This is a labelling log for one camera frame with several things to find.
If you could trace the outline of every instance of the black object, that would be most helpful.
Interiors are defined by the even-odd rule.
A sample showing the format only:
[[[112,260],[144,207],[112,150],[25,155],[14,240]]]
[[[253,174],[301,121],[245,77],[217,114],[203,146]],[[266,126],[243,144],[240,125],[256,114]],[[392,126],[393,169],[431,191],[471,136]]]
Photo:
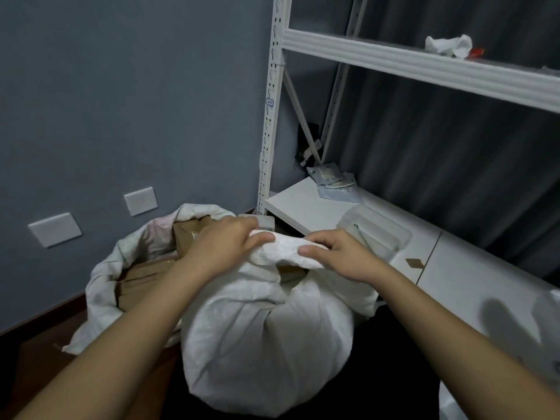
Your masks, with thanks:
[[[318,132],[318,128],[319,125],[318,124],[311,124],[311,123],[307,123],[307,126],[309,127],[309,131],[311,132],[311,135],[313,137],[313,141],[315,140],[319,140],[320,136],[319,136],[319,132]],[[309,143],[307,142],[307,139],[305,138],[305,134],[304,134],[304,129],[301,127],[301,124],[297,126],[298,128],[298,146],[297,149],[298,151],[296,152],[296,161],[301,164],[301,162],[304,161],[305,157],[304,157],[304,152],[305,150],[307,150],[309,148]],[[318,155],[322,156],[323,155],[323,148],[320,148],[319,150],[317,150]],[[313,166],[315,164],[315,158],[313,157],[313,155],[311,155],[309,157],[309,159],[307,159],[307,162],[304,165],[304,168],[308,167],[308,166]]]
[[[312,400],[280,419],[348,416],[347,418],[439,418],[440,380],[424,355],[387,306],[354,333],[352,353],[340,373]],[[178,361],[161,419],[260,418],[216,411],[189,394]]]

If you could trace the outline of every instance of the white shelving unit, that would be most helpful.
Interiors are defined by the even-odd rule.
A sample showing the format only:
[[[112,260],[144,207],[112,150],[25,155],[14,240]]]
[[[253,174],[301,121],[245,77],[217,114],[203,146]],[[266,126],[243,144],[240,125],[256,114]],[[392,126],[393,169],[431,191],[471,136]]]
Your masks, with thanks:
[[[355,204],[321,199],[311,178],[269,197],[283,83],[286,84],[318,163],[322,163],[326,157],[349,65],[560,113],[560,77],[536,69],[481,60],[452,59],[416,48],[357,38],[367,2],[354,0],[346,35],[336,36],[290,29],[292,0],[273,0],[257,212],[264,214],[270,211],[303,234],[335,228],[342,215]],[[322,158],[314,150],[303,110],[291,84],[284,61],[285,50],[339,62],[321,135],[324,146]],[[495,339],[496,336],[492,332],[492,320],[487,318],[490,315],[488,307],[500,306],[503,312],[508,313],[513,324],[538,342],[538,329],[530,311],[536,297],[550,290],[551,285],[442,232],[365,190],[361,192],[366,206],[412,232],[409,245],[392,260],[393,266],[417,282],[442,305],[491,338]],[[406,262],[409,258],[420,259],[425,268],[410,267]],[[503,342],[497,343],[502,347],[504,345]],[[538,346],[527,346],[522,340],[513,339],[506,345],[510,346],[506,349],[514,356],[523,359],[539,356],[530,353],[530,348]]]

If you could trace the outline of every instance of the clear plastic container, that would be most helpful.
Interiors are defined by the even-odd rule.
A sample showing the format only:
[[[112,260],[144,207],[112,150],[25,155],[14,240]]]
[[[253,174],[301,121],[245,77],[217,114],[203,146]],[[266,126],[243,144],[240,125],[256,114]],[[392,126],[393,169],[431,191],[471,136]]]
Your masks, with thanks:
[[[364,246],[369,245],[377,256],[387,262],[404,249],[412,237],[409,230],[364,205],[358,205],[347,211],[337,227],[344,228]]]

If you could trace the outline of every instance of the red object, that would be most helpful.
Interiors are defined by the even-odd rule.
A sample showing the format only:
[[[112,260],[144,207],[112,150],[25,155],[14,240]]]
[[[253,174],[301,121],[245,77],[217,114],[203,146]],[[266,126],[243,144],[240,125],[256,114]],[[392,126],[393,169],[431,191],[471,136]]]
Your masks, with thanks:
[[[484,54],[484,48],[472,48],[467,59],[478,59]]]

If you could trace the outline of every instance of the gray curtain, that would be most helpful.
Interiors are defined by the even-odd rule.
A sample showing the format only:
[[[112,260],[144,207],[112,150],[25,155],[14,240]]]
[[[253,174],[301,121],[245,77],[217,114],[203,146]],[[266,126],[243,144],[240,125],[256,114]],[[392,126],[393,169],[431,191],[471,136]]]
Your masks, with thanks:
[[[560,69],[560,0],[370,0],[361,37],[472,37]],[[351,68],[330,160],[361,187],[560,284],[560,115]]]

